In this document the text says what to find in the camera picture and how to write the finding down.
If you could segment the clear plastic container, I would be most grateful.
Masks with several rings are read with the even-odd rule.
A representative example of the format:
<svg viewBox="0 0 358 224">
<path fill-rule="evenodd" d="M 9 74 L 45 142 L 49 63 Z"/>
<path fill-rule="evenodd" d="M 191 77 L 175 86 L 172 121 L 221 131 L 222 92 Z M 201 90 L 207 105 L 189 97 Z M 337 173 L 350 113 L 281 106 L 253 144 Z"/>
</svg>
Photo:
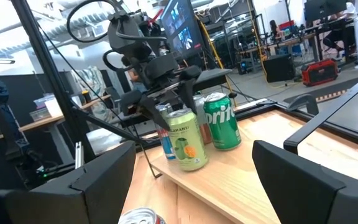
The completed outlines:
<svg viewBox="0 0 358 224">
<path fill-rule="evenodd" d="M 46 108 L 51 117 L 61 116 L 63 113 L 54 94 L 45 95 L 42 98 L 34 100 L 37 109 Z"/>
<path fill-rule="evenodd" d="M 51 115 L 46 107 L 30 112 L 29 114 L 34 122 L 51 118 Z"/>
</svg>

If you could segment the wooden shelf with black legs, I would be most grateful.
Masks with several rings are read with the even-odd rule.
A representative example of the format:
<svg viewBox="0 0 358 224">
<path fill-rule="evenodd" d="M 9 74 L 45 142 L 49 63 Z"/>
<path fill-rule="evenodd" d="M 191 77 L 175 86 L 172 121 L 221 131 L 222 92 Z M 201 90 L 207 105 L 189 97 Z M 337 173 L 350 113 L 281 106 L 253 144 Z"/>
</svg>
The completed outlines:
<svg viewBox="0 0 358 224">
<path fill-rule="evenodd" d="M 299 145 L 299 153 L 358 179 L 358 130 L 346 124 L 355 110 L 355 101 L 348 102 L 342 109 L 344 121 L 322 124 Z M 311 115 L 268 99 L 239 106 L 237 115 L 241 145 L 228 152 L 208 146 L 209 163 L 194 172 L 167 161 L 151 135 L 145 152 L 137 154 L 124 211 L 149 207 L 168 224 L 278 223 L 258 178 L 252 145 L 261 139 L 282 146 Z"/>
</svg>

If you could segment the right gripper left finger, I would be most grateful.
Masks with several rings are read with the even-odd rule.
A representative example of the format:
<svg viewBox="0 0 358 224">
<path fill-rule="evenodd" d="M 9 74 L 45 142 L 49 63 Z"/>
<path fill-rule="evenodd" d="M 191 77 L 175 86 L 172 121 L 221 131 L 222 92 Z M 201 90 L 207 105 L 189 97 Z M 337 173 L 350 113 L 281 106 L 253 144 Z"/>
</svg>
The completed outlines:
<svg viewBox="0 0 358 224">
<path fill-rule="evenodd" d="M 0 190 L 0 224 L 117 224 L 135 158 L 128 141 L 33 190 Z"/>
</svg>

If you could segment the light green calamansi can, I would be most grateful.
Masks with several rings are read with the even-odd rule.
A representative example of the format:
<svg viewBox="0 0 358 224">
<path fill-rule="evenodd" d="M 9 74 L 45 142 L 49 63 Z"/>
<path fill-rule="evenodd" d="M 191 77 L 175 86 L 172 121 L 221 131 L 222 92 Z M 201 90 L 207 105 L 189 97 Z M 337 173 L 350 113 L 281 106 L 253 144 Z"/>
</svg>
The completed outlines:
<svg viewBox="0 0 358 224">
<path fill-rule="evenodd" d="M 194 171 L 208 162 L 203 138 L 194 112 L 185 108 L 169 113 L 168 132 L 174 153 L 183 171 Z"/>
</svg>

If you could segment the wooden side table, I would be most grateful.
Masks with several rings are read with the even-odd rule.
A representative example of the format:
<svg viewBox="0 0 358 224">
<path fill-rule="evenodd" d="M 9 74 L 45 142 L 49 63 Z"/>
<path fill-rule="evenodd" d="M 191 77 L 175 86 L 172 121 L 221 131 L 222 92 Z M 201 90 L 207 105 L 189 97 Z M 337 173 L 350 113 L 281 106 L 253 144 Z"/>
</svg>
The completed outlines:
<svg viewBox="0 0 358 224">
<path fill-rule="evenodd" d="M 106 96 L 102 96 L 100 100 L 93 100 L 85 105 L 80 106 L 81 109 L 85 110 L 87 108 L 90 108 L 91 106 L 93 106 L 94 104 L 98 103 L 99 101 L 104 101 L 106 99 L 108 99 L 111 95 L 106 95 Z M 35 121 L 33 123 L 27 124 L 23 127 L 19 128 L 19 131 L 28 131 L 31 129 L 35 129 L 35 128 L 39 128 L 48 124 L 52 124 L 52 123 L 56 123 L 57 121 L 63 120 L 64 119 L 64 115 L 61 113 L 58 116 L 52 116 L 50 118 L 44 118 L 41 119 L 39 121 Z"/>
</svg>

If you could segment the long work desk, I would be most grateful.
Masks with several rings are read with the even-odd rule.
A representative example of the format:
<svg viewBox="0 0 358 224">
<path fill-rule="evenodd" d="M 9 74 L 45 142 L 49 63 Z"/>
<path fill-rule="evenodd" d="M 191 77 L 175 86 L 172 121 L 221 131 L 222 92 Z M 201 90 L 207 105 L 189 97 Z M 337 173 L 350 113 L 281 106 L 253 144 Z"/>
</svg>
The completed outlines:
<svg viewBox="0 0 358 224">
<path fill-rule="evenodd" d="M 314 59 L 317 61 L 320 61 L 323 59 L 323 52 L 322 52 L 321 42 L 320 42 L 320 40 L 322 40 L 322 38 L 320 38 L 319 35 L 321 33 L 325 33 L 328 31 L 332 31 L 334 29 L 341 28 L 342 35 L 343 35 L 343 42 L 345 45 L 344 62 L 342 63 L 342 65 L 345 65 L 348 63 L 355 62 L 357 59 L 356 57 L 351 57 L 351 55 L 350 55 L 349 46 L 348 46 L 348 38 L 345 34 L 346 26 L 353 22 L 354 22 L 354 20 L 351 18 L 341 18 L 341 19 L 336 19 L 334 21 L 323 22 L 321 24 L 319 23 L 313 27 L 309 27 L 307 29 L 301 30 L 301 32 L 299 32 L 296 36 L 294 36 L 288 40 L 283 40 L 283 41 L 279 41 L 277 43 L 271 43 L 271 44 L 265 44 L 265 45 L 261 45 L 261 46 L 252 47 L 247 50 L 240 51 L 239 53 L 240 54 L 250 54 L 251 52 L 256 52 L 259 49 L 260 50 L 269 49 L 270 53 L 272 54 L 275 47 L 296 45 L 296 44 L 302 43 L 304 40 L 315 38 L 316 42 L 314 42 L 314 46 L 313 46 L 314 47 L 313 52 L 315 53 Z"/>
</svg>

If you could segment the red soda can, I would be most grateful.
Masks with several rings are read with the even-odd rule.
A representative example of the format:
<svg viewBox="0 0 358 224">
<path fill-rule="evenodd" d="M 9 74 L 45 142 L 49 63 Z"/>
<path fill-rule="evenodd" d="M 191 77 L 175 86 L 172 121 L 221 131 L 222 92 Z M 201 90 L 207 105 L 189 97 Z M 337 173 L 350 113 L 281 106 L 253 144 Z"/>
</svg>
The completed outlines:
<svg viewBox="0 0 358 224">
<path fill-rule="evenodd" d="M 118 224 L 166 224 L 166 222 L 151 208 L 139 207 L 121 215 Z"/>
</svg>

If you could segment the silver pink lemonade can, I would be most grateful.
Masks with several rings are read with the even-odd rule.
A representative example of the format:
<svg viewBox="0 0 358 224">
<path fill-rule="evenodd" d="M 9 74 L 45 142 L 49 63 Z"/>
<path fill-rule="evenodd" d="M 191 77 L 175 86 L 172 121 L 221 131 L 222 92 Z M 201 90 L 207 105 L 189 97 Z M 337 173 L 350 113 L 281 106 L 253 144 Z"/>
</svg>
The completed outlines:
<svg viewBox="0 0 358 224">
<path fill-rule="evenodd" d="M 204 145 L 212 142 L 211 131 L 208 126 L 206 114 L 204 112 L 205 97 L 203 95 L 195 95 L 193 97 L 197 111 L 197 120 L 200 127 L 200 133 L 203 138 Z"/>
</svg>

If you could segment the flat computer monitor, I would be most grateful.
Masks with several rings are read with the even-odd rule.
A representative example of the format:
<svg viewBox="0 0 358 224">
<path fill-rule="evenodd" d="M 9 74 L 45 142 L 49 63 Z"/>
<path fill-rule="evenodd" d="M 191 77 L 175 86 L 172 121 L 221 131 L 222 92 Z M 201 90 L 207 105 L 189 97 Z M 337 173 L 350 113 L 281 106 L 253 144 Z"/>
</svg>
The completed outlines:
<svg viewBox="0 0 358 224">
<path fill-rule="evenodd" d="M 169 0 L 160 19 L 176 57 L 188 58 L 202 51 L 203 38 L 191 0 Z"/>
</svg>

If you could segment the black speaker case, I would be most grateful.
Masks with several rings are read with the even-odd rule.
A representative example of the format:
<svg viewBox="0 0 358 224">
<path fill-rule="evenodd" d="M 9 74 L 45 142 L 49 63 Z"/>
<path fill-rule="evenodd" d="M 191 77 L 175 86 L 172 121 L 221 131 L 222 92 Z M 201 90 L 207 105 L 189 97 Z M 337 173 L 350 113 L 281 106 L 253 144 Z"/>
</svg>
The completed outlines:
<svg viewBox="0 0 358 224">
<path fill-rule="evenodd" d="M 274 55 L 263 62 L 268 83 L 294 79 L 295 69 L 291 54 Z"/>
</svg>

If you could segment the green Sprite can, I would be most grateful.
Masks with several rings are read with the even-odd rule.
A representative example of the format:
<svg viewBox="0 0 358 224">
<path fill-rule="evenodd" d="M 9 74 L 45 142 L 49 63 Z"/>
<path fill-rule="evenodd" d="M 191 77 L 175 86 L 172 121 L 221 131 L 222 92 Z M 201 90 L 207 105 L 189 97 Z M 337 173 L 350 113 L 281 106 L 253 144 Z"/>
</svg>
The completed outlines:
<svg viewBox="0 0 358 224">
<path fill-rule="evenodd" d="M 242 139 L 229 97 L 212 93 L 206 97 L 203 108 L 215 148 L 230 151 L 240 145 Z"/>
</svg>

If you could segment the silver can with blue tab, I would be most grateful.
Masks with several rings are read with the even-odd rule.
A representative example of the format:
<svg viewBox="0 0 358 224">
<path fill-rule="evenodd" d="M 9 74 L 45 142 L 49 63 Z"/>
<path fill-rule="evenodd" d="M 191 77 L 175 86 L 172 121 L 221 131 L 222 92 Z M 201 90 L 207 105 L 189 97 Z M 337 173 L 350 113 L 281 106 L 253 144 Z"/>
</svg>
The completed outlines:
<svg viewBox="0 0 358 224">
<path fill-rule="evenodd" d="M 167 114 L 169 114 L 173 111 L 170 103 L 167 103 L 165 105 L 163 105 L 163 104 L 156 105 L 155 108 L 160 112 L 160 114 L 162 115 L 162 117 L 164 119 L 167 117 Z M 165 153 L 165 157 L 167 158 L 168 161 L 175 160 L 176 156 L 175 156 L 175 152 L 173 150 L 171 140 L 169 138 L 168 131 L 166 129 L 162 128 L 161 126 L 159 126 L 158 124 L 155 124 L 155 127 L 157 130 L 157 134 L 158 134 L 162 149 Z"/>
</svg>

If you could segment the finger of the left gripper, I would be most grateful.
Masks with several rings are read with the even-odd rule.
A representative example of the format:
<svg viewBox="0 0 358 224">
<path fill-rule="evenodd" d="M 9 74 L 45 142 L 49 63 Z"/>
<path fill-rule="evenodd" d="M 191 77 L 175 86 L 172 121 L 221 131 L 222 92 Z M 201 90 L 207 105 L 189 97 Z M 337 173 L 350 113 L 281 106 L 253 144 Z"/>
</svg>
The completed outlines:
<svg viewBox="0 0 358 224">
<path fill-rule="evenodd" d="M 197 113 L 195 102 L 193 99 L 193 86 L 195 81 L 201 75 L 201 70 L 199 67 L 192 65 L 190 67 L 184 68 L 179 74 L 179 86 L 178 93 L 187 108 L 190 108 L 192 112 Z"/>
<path fill-rule="evenodd" d="M 129 116 L 132 111 L 153 120 L 161 128 L 170 130 L 170 127 L 159 110 L 155 107 L 153 98 L 149 98 L 139 90 L 132 90 L 121 96 L 121 111 L 125 116 Z"/>
</svg>

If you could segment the black monitor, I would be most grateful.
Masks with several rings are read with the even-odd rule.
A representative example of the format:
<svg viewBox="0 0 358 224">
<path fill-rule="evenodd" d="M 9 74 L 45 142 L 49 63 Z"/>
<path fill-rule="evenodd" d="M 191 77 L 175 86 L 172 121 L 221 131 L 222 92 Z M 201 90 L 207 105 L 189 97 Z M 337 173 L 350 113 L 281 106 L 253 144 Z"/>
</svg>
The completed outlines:
<svg viewBox="0 0 358 224">
<path fill-rule="evenodd" d="M 307 0 L 304 3 L 305 20 L 313 22 L 344 11 L 347 0 Z"/>
</svg>

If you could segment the grey frame clamp bracket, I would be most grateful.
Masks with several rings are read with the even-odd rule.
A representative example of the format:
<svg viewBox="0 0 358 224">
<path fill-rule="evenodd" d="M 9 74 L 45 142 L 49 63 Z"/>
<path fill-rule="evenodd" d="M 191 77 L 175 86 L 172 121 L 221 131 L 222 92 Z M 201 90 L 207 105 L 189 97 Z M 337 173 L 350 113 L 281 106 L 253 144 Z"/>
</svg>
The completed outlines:
<svg viewBox="0 0 358 224">
<path fill-rule="evenodd" d="M 302 107 L 306 107 L 306 112 L 312 115 L 317 115 L 319 113 L 318 104 L 316 98 L 311 94 L 304 94 L 296 97 L 290 104 L 287 106 L 287 111 L 295 111 Z"/>
</svg>

